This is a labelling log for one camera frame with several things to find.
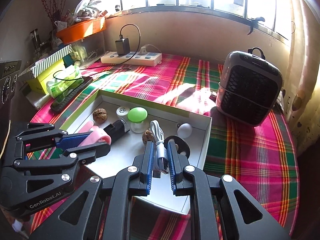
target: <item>yellow box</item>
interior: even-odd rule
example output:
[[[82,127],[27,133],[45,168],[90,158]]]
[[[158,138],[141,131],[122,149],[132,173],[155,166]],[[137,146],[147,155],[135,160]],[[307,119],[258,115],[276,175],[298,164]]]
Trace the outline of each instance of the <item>yellow box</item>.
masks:
[[[57,62],[53,63],[49,68],[43,71],[36,78],[27,80],[31,90],[41,94],[47,94],[46,83],[53,78],[53,74],[59,70],[65,70],[63,59],[59,59]]]

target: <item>label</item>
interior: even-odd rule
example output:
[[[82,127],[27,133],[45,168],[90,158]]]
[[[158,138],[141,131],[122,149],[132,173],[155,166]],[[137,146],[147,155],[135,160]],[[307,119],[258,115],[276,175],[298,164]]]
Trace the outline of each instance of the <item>label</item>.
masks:
[[[53,193],[53,194],[51,194],[51,195],[49,195],[49,196],[47,196],[47,197],[43,197],[43,198],[40,199],[39,201],[33,202],[33,203],[31,203],[31,204],[28,204],[28,205],[27,205],[27,208],[28,208],[28,209],[31,209],[31,210],[32,210],[32,209],[35,209],[35,208],[38,208],[38,207],[40,207],[40,206],[42,206],[42,205],[46,205],[46,204],[54,201],[54,200],[57,199],[57,198],[60,198],[60,197],[63,196],[63,195],[64,195],[64,193],[61,192],[61,191],[55,192],[55,193]]]
[[[79,56],[79,53],[77,51],[73,51],[70,53],[70,56],[71,56],[71,59],[72,60],[80,60],[80,56]]]

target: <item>plaid bed sheet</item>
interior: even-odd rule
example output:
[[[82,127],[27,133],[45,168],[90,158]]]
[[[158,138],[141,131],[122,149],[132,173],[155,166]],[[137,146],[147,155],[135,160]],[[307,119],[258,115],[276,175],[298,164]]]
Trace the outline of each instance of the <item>plaid bed sheet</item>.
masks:
[[[280,110],[275,107],[262,125],[249,128],[219,113],[209,99],[217,91],[223,65],[188,57],[163,55],[157,67],[130,66],[97,74],[96,79],[67,108],[53,115],[50,100],[33,122],[55,123],[60,127],[97,89],[156,101],[212,117],[212,128],[204,171],[213,176],[230,174],[236,178],[288,231],[292,233],[299,206],[299,172],[292,138]],[[109,70],[108,64],[95,63],[83,74]],[[29,155],[30,159],[56,158],[54,148]],[[77,183],[90,174],[82,168]],[[38,212],[35,230],[61,202]],[[131,239],[190,239],[190,215],[161,210],[135,199],[132,208]]]

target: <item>white box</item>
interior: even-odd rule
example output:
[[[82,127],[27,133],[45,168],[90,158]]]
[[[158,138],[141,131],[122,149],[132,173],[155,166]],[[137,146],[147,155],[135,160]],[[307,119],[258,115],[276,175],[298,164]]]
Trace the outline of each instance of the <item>white box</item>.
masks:
[[[99,127],[105,128],[118,120],[116,110],[119,106],[134,108],[141,106],[148,111],[148,122],[158,120],[164,131],[164,137],[177,134],[177,123],[189,123],[193,127],[192,134],[185,141],[190,147],[189,163],[203,169],[207,155],[211,130],[211,118],[155,102],[133,98],[121,94],[98,90],[76,110],[63,124],[61,129],[69,134],[77,132],[87,121],[93,120],[92,113],[97,108],[104,108],[108,119]],[[112,144],[108,155],[98,158],[94,163],[87,165],[97,175],[107,178],[116,175],[120,170],[131,166],[134,157],[143,154],[145,146],[142,134],[127,132],[116,143]],[[161,178],[152,178],[150,195],[140,197],[153,205],[172,212],[187,214],[190,209],[189,197],[173,195],[170,175],[161,174]]]

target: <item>plug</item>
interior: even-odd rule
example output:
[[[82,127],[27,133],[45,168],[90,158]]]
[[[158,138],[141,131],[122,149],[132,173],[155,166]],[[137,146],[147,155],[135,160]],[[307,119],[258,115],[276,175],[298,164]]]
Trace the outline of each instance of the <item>plug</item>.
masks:
[[[116,41],[116,49],[119,56],[124,56],[130,53],[129,39],[123,38],[120,34],[120,39]]]
[[[165,158],[166,160],[168,159],[167,150],[165,149],[163,143],[157,145],[157,158]]]
[[[147,46],[142,46],[140,51],[139,51],[139,55],[146,55],[148,52],[147,52]]]

